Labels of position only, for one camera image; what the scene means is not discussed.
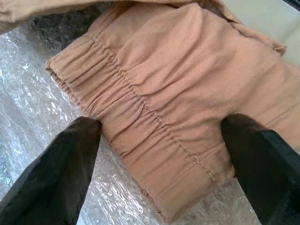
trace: cotton fabric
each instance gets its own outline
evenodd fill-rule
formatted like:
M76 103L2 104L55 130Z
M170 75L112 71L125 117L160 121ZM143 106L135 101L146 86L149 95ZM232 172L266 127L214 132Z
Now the cotton fabric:
M285 46L206 6L115 4L47 63L168 222L234 177L227 115L300 144L300 71Z

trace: beige garment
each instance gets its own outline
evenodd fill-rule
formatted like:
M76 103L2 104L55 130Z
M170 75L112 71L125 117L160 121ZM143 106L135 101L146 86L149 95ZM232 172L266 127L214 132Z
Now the beige garment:
M33 16L56 13L66 13L86 8L91 4L107 0L0 0L0 34L5 33ZM189 3L192 0L139 0L141 2L155 3ZM213 6L215 10L231 20L237 19L228 11L220 0L198 0L201 6Z
M115 4L47 63L169 222L234 177L225 116L300 144L300 71L281 59L285 46L223 12Z

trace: stitching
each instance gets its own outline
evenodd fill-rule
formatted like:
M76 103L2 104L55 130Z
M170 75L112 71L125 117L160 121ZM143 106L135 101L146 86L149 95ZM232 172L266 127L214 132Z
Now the stitching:
M206 168L206 166L196 158L196 156L192 156L191 153L188 151L187 148L185 148L174 136L171 135L171 132L169 131L169 129L166 127L166 125L159 119L158 115L156 115L156 113L154 111L152 111L145 103L145 100L139 96L136 91L133 88L133 85L130 83L130 81L126 78L124 71L121 70L120 66L115 62L114 58L113 58L113 54L111 52L109 52L109 50L105 49L103 47L103 45L96 39L94 39L91 36L88 35L84 35L86 38L90 39L91 41L93 41L96 45L98 45L100 47L100 50L102 51L102 53L107 55L107 58L109 60L109 62L113 65L113 67L115 68L116 71L116 75L120 76L122 81L128 86L128 88L132 91L132 93L134 94L134 96L138 99L138 101L142 104L142 107L144 107L150 114L151 116L154 117L154 119L156 120L157 123L159 123L159 125L164 129L164 131L167 133L167 135L169 136L169 138L176 144L178 145L182 150L184 150L189 157L194 160L197 164L199 164L202 169L209 175L210 179L212 182L215 181L215 178L213 176L213 174L209 171L208 168Z

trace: clear plastic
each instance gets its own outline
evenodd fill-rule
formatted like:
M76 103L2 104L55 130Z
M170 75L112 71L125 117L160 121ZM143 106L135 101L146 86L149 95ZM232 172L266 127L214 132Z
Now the clear plastic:
M41 16L0 36L0 199L48 143L82 115L46 73L45 62L82 35L108 6L104 3L81 12ZM163 224L104 139L78 224ZM233 181L175 224L260 223Z

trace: tan fabric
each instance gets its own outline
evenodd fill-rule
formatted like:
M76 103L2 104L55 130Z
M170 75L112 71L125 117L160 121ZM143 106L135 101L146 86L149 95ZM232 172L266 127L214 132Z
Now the tan fabric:
M167 221L234 176L225 116L245 113L300 144L300 71L283 45L224 14L119 3L47 63Z
M5 33L33 16L66 13L83 9L91 4L107 0L0 0L0 34ZM191 0L139 0L155 3L189 3ZM214 8L229 20L238 20L224 7L220 0L198 0L203 8Z

